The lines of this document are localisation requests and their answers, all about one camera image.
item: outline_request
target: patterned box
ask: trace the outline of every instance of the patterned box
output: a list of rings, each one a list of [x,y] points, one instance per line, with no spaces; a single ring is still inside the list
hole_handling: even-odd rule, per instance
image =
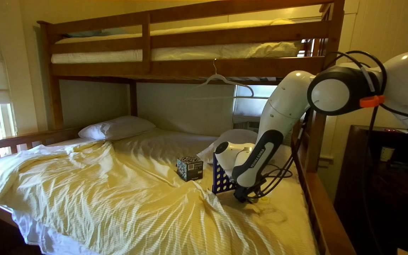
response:
[[[177,174],[184,180],[203,178],[203,162],[198,157],[181,157],[177,159]]]

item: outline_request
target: white hanger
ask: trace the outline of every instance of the white hanger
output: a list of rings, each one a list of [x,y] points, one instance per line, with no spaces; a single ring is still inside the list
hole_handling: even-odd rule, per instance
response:
[[[209,82],[210,82],[211,80],[213,80],[213,79],[220,79],[220,80],[224,81],[226,84],[232,84],[232,85],[243,86],[243,87],[248,88],[248,89],[251,91],[251,96],[249,96],[249,97],[247,97],[247,96],[235,96],[235,97],[193,97],[193,98],[186,98],[186,100],[216,100],[216,99],[222,99],[222,98],[262,98],[262,99],[268,99],[268,97],[255,97],[255,96],[254,96],[254,91],[253,91],[253,89],[250,88],[248,85],[244,85],[244,84],[239,84],[239,83],[235,83],[235,82],[232,82],[232,81],[228,81],[225,76],[222,76],[222,75],[220,75],[220,74],[217,74],[217,67],[215,66],[215,61],[216,61],[216,60],[217,60],[217,59],[215,58],[215,59],[214,59],[215,74],[212,75],[212,76],[210,76],[209,78],[207,78],[207,80],[206,80],[203,84],[200,84],[200,85],[198,85],[198,86],[195,86],[195,87],[191,88],[190,90],[197,89],[198,87],[202,87],[202,86],[204,86],[204,85],[207,85],[207,84],[209,84]]]

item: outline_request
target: blue box with holes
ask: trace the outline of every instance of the blue box with holes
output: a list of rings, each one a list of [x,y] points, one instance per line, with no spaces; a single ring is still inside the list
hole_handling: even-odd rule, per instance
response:
[[[216,195],[221,192],[235,190],[238,185],[233,182],[233,180],[226,175],[225,170],[223,170],[218,163],[217,157],[214,153],[214,184],[212,185],[212,192]]]
[[[203,178],[203,162],[197,157],[181,157],[177,159],[177,174],[184,181]]]

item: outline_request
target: wooden bunk bed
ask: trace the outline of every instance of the wooden bunk bed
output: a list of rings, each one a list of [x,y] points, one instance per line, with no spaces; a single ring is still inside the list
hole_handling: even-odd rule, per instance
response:
[[[187,34],[151,36],[150,33],[150,24],[154,23],[308,5],[321,5],[321,21]],[[26,144],[28,148],[31,148],[33,142],[47,145],[78,137],[80,129],[61,129],[63,110],[59,90],[60,79],[130,84],[131,114],[136,116],[137,82],[201,83],[202,81],[196,79],[209,77],[215,72],[211,59],[152,61],[152,49],[155,48],[305,39],[303,49],[306,51],[306,57],[303,58],[219,59],[215,65],[218,73],[226,77],[284,77],[295,70],[317,74],[324,64],[325,53],[338,49],[344,16],[343,7],[344,0],[215,1],[59,24],[39,21],[47,66],[46,75],[49,78],[53,130],[0,140],[0,148],[10,147],[11,152],[16,153],[16,146],[19,144]],[[134,25],[142,26],[142,37],[55,44],[66,33]],[[315,42],[313,47],[311,47],[312,39]],[[134,49],[142,49],[142,61],[57,64],[51,62],[52,55],[56,53]],[[299,169],[301,186],[320,254],[355,254],[332,202],[317,175],[324,126],[325,116],[314,113],[303,135],[299,153],[294,160]],[[293,147],[296,145],[298,130],[299,126],[296,126],[293,132]],[[10,212],[2,207],[0,207],[0,219],[14,225]]]

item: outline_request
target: white robotic arm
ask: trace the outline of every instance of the white robotic arm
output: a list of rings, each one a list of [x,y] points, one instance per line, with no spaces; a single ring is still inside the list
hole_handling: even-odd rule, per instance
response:
[[[408,114],[408,53],[392,58],[384,67],[387,74],[384,107]],[[216,148],[215,156],[227,175],[241,187],[259,186],[265,181],[262,170],[309,107],[325,115],[357,110],[361,108],[360,99],[376,96],[374,87],[379,90],[382,77],[379,68],[361,71],[354,63],[331,67],[317,76],[291,72],[264,107],[256,145],[223,142]],[[408,126],[408,117],[395,115]]]

